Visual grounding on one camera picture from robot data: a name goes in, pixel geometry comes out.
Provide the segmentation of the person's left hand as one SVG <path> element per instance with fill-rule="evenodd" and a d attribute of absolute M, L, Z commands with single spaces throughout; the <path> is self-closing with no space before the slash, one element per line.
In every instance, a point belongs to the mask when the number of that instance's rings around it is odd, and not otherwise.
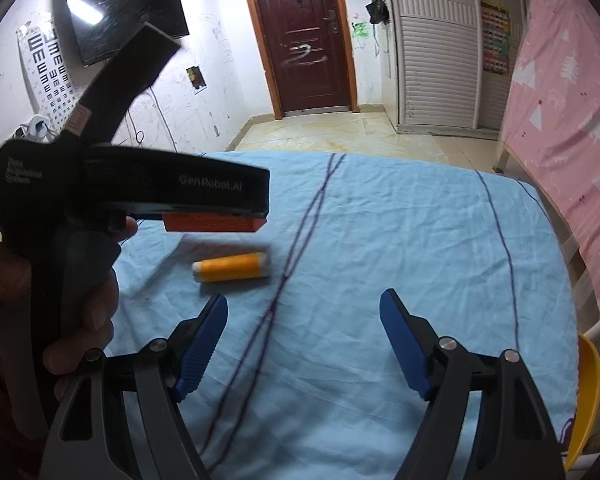
<path fill-rule="evenodd" d="M 35 373 L 52 376 L 52 399 L 61 398 L 67 387 L 62 378 L 76 370 L 85 352 L 105 349 L 114 336 L 118 281 L 109 271 L 76 298 L 70 311 L 78 319 L 39 354 L 30 350 L 30 299 L 30 262 L 0 241 L 0 479 L 38 478 L 47 422 Z"/>

